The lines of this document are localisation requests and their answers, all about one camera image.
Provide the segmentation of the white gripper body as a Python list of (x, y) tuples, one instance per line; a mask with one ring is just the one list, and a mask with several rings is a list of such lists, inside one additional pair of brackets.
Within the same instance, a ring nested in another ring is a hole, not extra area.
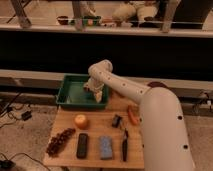
[(97, 103), (100, 103), (103, 96), (103, 87), (104, 84), (92, 77), (83, 85), (83, 88), (86, 91), (91, 91), (95, 97)]

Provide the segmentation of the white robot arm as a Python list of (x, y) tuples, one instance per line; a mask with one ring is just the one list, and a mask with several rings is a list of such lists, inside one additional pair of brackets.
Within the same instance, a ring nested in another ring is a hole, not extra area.
[(195, 171), (178, 97), (167, 88), (134, 82), (112, 70), (109, 60), (91, 65), (86, 87), (97, 94), (107, 85), (139, 106), (145, 171)]

